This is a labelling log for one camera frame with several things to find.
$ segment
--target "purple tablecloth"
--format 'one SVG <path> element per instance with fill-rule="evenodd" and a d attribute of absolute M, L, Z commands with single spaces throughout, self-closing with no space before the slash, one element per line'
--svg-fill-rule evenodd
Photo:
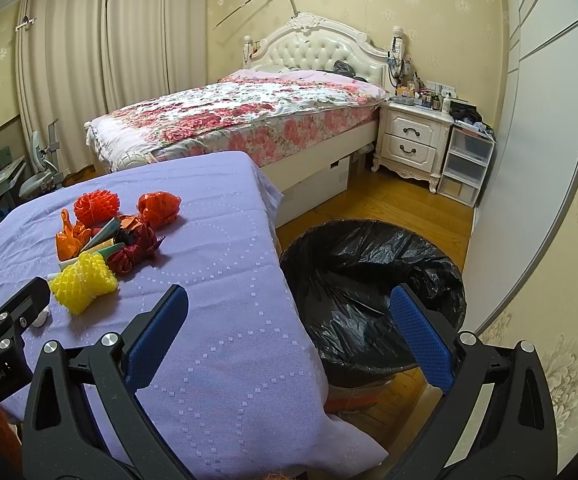
<path fill-rule="evenodd" d="M 118 193 L 121 213 L 165 190 L 182 198 L 181 218 L 154 265 L 120 280 L 118 291 L 72 317 L 52 298 L 52 316 L 24 334 L 35 366 L 42 345 L 92 344 L 122 332 L 172 283 L 189 294 L 189 317 L 149 388 L 137 397 L 174 452 L 200 480 L 261 477 L 321 468 L 352 476 L 386 451 L 368 435 L 325 415 L 327 380 L 278 266 L 272 225 L 280 193 L 240 152 L 153 164 L 58 190 L 13 211 L 0 225 L 0 306 L 34 276 L 58 272 L 60 210 L 73 216 L 85 192 Z M 3 408 L 24 416 L 28 388 Z M 95 389 L 88 392 L 110 449 L 125 458 Z"/>

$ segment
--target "drawer handle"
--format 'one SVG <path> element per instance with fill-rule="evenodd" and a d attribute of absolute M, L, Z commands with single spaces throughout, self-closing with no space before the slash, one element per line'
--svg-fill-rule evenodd
<path fill-rule="evenodd" d="M 411 155 L 411 153 L 416 153 L 416 149 L 415 149 L 415 148 L 411 148 L 411 151 L 408 152 L 407 150 L 405 150 L 405 147 L 402 146 L 402 144 L 400 144 L 400 150 L 402 150 L 403 152 L 407 153 L 408 155 Z"/>
<path fill-rule="evenodd" d="M 413 133 L 416 134 L 416 137 L 419 137 L 419 136 L 420 136 L 420 132 L 416 131 L 415 128 L 412 128 L 412 127 L 402 128 L 402 131 L 403 131 L 404 133 L 407 133 L 409 130 L 413 130 Z"/>

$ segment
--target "curtain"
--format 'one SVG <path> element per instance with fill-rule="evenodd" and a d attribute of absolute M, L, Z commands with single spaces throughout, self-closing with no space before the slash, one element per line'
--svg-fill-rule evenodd
<path fill-rule="evenodd" d="M 169 93 L 163 1 L 107 0 L 101 22 L 110 110 Z"/>
<path fill-rule="evenodd" d="M 58 118 L 58 161 L 64 174 L 92 163 L 83 123 L 107 112 L 102 60 L 102 0 L 22 0 L 24 16 L 35 22 L 16 39 L 18 100 L 28 149 L 38 131 Z"/>
<path fill-rule="evenodd" d="M 207 0 L 165 0 L 169 92 L 207 84 Z"/>

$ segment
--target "floral bedspread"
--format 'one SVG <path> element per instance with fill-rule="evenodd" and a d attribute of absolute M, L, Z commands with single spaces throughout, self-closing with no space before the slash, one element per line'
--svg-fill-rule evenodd
<path fill-rule="evenodd" d="M 335 74 L 240 70 L 99 117 L 87 144 L 112 171 L 128 152 L 169 160 L 239 150 L 264 166 L 362 123 L 384 98 L 377 86 Z"/>

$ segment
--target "white tufted headboard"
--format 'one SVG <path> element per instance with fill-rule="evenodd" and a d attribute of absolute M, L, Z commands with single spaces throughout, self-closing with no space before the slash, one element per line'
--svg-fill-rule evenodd
<path fill-rule="evenodd" d="M 251 37 L 245 36 L 245 46 Z M 310 12 L 301 12 L 260 41 L 260 49 L 245 63 L 256 70 L 263 65 L 303 70 L 333 70 L 338 61 L 349 63 L 355 75 L 383 85 L 387 52 L 369 43 L 364 32 Z"/>

